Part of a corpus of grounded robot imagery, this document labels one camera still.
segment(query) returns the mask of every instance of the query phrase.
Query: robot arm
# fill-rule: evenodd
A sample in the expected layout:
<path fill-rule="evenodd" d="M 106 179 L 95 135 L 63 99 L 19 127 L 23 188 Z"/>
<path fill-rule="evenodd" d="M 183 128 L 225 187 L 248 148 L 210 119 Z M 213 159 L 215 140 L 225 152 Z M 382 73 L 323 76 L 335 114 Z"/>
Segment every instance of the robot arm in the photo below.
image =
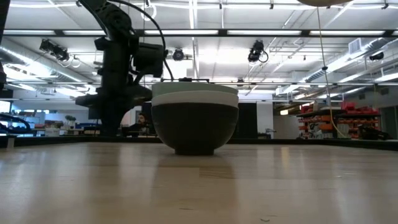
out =
<path fill-rule="evenodd" d="M 89 107 L 102 121 L 101 135 L 115 136 L 124 114 L 152 98 L 151 90 L 140 86 L 143 75 L 161 77 L 164 46 L 139 43 L 139 37 L 130 33 L 131 19 L 123 10 L 107 0 L 80 0 L 97 20 L 108 38 L 95 40 L 97 50 L 103 51 L 102 76 L 97 95 L 76 98 L 76 104 Z M 134 58 L 136 79 L 129 77 Z"/>
<path fill-rule="evenodd" d="M 122 9 L 107 0 L 80 0 L 97 20 L 110 40 L 128 38 L 131 30 L 131 20 Z"/>

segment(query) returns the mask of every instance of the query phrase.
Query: cable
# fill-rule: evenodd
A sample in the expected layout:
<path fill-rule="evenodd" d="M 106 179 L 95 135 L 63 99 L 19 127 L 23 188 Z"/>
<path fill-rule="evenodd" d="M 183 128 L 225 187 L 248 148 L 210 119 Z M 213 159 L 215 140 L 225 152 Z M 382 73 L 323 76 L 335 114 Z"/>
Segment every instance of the cable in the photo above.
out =
<path fill-rule="evenodd" d="M 321 50 L 322 50 L 322 62 L 323 62 L 323 67 L 326 68 L 326 62 L 325 62 L 325 54 L 323 53 L 323 39 L 322 39 L 322 30 L 321 30 L 321 19 L 319 16 L 319 7 L 317 7 L 317 14 L 318 14 L 318 26 L 319 26 L 319 38 L 321 42 Z M 329 91 L 329 81 L 328 81 L 328 74 L 326 72 L 326 69 L 323 70 L 325 71 L 325 79 L 326 79 L 326 95 L 330 99 L 330 91 Z M 329 103 L 329 110 L 330 110 L 330 121 L 333 125 L 333 127 L 337 130 L 339 134 L 341 134 L 344 138 L 347 138 L 345 134 L 343 134 L 336 126 L 335 121 L 333 119 L 333 112 L 331 110 L 331 102 Z"/>
<path fill-rule="evenodd" d="M 3 129 L 5 131 L 7 131 L 8 133 L 11 133 L 11 134 L 27 134 L 31 130 L 29 123 L 26 122 L 22 118 L 13 117 L 13 116 L 6 115 L 6 114 L 0 114 L 0 118 L 7 118 L 7 119 L 10 119 L 11 121 L 12 120 L 18 121 L 18 122 L 21 122 L 22 124 L 24 124 L 26 126 L 26 130 L 17 131 L 17 130 L 13 130 L 13 129 L 7 128 L 7 126 L 5 126 L 2 123 L 0 123 L 0 129 Z"/>
<path fill-rule="evenodd" d="M 267 52 L 266 52 L 265 50 L 262 50 L 262 53 L 264 53 L 264 54 L 267 56 L 267 59 L 266 59 L 265 61 L 262 61 L 262 60 L 260 60 L 260 58 L 259 58 L 259 62 L 261 62 L 261 63 L 266 63 L 266 62 L 268 62 L 269 56 L 268 56 Z"/>
<path fill-rule="evenodd" d="M 40 56 L 38 56 L 33 62 L 25 65 L 25 67 L 28 67 L 29 65 L 32 65 L 33 63 L 35 63 L 38 59 L 42 58 L 47 52 L 42 53 Z"/>
<path fill-rule="evenodd" d="M 123 0 L 108 0 L 108 1 L 117 2 L 117 3 L 120 3 L 120 4 L 125 4 L 127 6 L 130 6 L 130 7 L 134 8 L 135 10 L 143 13 L 146 17 L 148 17 L 154 23 L 154 25 L 156 26 L 156 29 L 159 31 L 160 38 L 162 39 L 162 43 L 163 43 L 163 50 L 164 50 L 164 52 L 166 52 L 166 40 L 164 39 L 164 35 L 163 35 L 163 32 L 162 32 L 162 29 L 160 28 L 158 23 L 154 20 L 154 18 L 152 18 L 146 11 L 142 10 L 140 7 L 135 6 L 135 5 L 133 5 L 133 4 L 129 3 L 129 2 L 126 2 L 126 1 L 123 1 Z M 165 58 L 163 59 L 163 62 L 164 62 L 164 65 L 167 68 L 167 71 L 169 71 L 169 73 L 170 73 L 171 80 L 174 81 L 173 73 L 172 73 L 169 65 L 167 64 L 167 61 L 166 61 Z"/>

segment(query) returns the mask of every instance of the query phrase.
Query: hanging wire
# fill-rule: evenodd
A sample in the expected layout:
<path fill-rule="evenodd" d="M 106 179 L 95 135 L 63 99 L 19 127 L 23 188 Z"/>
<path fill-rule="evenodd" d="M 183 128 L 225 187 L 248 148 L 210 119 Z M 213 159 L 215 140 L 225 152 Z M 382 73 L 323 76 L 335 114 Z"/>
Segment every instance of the hanging wire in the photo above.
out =
<path fill-rule="evenodd" d="M 322 29 L 321 29 L 321 19 L 319 16 L 319 7 L 317 7 L 317 15 L 318 15 L 318 26 L 319 26 L 319 39 L 321 42 L 321 50 L 322 50 L 322 63 L 323 67 L 326 68 L 326 62 L 325 62 L 325 54 L 323 53 L 323 39 L 322 39 Z M 326 98 L 329 98 L 330 100 L 330 91 L 329 91 L 329 81 L 328 81 L 328 74 L 326 70 L 323 70 L 325 72 L 325 79 L 326 79 Z M 343 134 L 336 126 L 335 121 L 333 119 L 333 112 L 331 110 L 331 102 L 329 103 L 329 110 L 330 110 L 330 121 L 333 125 L 333 127 L 337 130 L 337 132 L 342 135 L 344 138 L 348 138 L 345 134 Z"/>

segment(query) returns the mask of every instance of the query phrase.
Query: wooden table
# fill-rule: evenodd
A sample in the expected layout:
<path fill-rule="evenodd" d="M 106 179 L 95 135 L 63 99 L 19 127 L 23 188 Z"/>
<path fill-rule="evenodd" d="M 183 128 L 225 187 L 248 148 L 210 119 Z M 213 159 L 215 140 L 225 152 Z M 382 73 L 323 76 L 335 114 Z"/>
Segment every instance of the wooden table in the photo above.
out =
<path fill-rule="evenodd" d="M 366 223 L 398 220 L 398 153 L 76 143 L 0 153 L 0 223 Z"/>

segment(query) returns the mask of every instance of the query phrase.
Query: ceiling light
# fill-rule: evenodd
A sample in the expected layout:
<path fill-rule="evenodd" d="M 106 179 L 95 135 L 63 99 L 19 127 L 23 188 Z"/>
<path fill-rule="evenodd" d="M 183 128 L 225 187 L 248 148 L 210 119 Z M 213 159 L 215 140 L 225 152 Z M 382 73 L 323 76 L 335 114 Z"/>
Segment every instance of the ceiling light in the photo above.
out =
<path fill-rule="evenodd" d="M 323 30 L 322 35 L 382 35 L 384 30 Z M 310 31 L 310 35 L 320 35 L 319 30 Z"/>
<path fill-rule="evenodd" d="M 11 78 L 14 80 L 39 80 L 38 78 L 35 78 L 33 76 L 30 76 L 28 74 L 22 73 L 22 72 L 17 72 L 14 69 L 4 67 L 4 73 L 7 74 L 7 78 Z"/>
<path fill-rule="evenodd" d="M 57 78 L 56 75 L 51 75 L 52 72 L 47 69 L 46 67 L 42 66 L 40 63 L 38 62 L 34 62 L 28 66 L 25 65 L 20 65 L 20 64 L 8 64 L 10 66 L 19 68 L 21 70 L 25 70 L 28 73 L 32 74 L 32 77 L 36 77 L 36 78 Z"/>
<path fill-rule="evenodd" d="M 300 95 L 295 96 L 294 98 L 295 98 L 295 100 L 299 100 L 304 97 L 305 97 L 305 94 L 300 94 Z"/>
<path fill-rule="evenodd" d="M 65 35 L 105 35 L 103 30 L 64 30 Z"/>
<path fill-rule="evenodd" d="M 301 30 L 229 30 L 228 35 L 299 35 Z"/>
<path fill-rule="evenodd" d="M 355 88 L 355 89 L 353 89 L 353 90 L 350 90 L 350 91 L 345 92 L 345 94 L 355 93 L 356 91 L 363 90 L 364 88 L 365 88 L 365 87 Z"/>
<path fill-rule="evenodd" d="M 52 7 L 71 7 L 76 6 L 75 3 L 70 4 L 10 4 L 10 7 L 21 7 L 21 8 L 31 8 L 31 9 L 45 9 L 45 8 L 52 8 Z"/>
<path fill-rule="evenodd" d="M 4 35 L 55 35 L 54 30 L 4 30 Z"/>
<path fill-rule="evenodd" d="M 245 94 L 250 90 L 238 90 L 238 93 Z M 253 90 L 250 94 L 275 94 L 275 90 Z"/>
<path fill-rule="evenodd" d="M 73 96 L 73 97 L 78 97 L 78 96 L 84 96 L 84 93 L 80 93 L 78 91 L 75 90 L 70 90 L 67 88 L 59 88 L 57 89 L 57 91 L 61 94 L 67 95 L 67 96 Z"/>
<path fill-rule="evenodd" d="M 398 73 L 393 73 L 393 74 L 390 74 L 390 75 L 384 75 L 384 76 L 382 76 L 380 78 L 375 79 L 374 81 L 375 82 L 384 82 L 384 81 L 393 80 L 393 79 L 396 79 L 396 78 L 398 78 Z"/>
<path fill-rule="evenodd" d="M 348 76 L 348 77 L 346 77 L 346 78 L 340 80 L 339 82 L 340 82 L 340 83 L 342 83 L 342 82 L 348 82 L 348 81 L 354 80 L 355 78 L 358 78 L 358 77 L 360 77 L 360 75 L 350 75 L 350 76 Z"/>
<path fill-rule="evenodd" d="M 35 88 L 33 88 L 29 85 L 25 85 L 25 84 L 19 84 L 19 85 L 8 84 L 8 85 L 13 86 L 13 87 L 23 88 L 24 90 L 36 91 Z"/>
<path fill-rule="evenodd" d="M 339 93 L 330 93 L 330 98 L 335 97 L 335 96 L 338 96 L 338 95 L 339 95 Z M 328 95 L 325 94 L 325 95 L 318 96 L 318 98 L 319 98 L 319 99 L 326 99 L 327 96 L 328 96 Z"/>
<path fill-rule="evenodd" d="M 288 115 L 288 114 L 289 114 L 288 110 L 280 111 L 280 115 Z"/>
<path fill-rule="evenodd" d="M 211 35 L 218 34 L 218 30 L 162 30 L 164 35 Z M 159 35 L 158 30 L 145 30 L 145 34 Z"/>

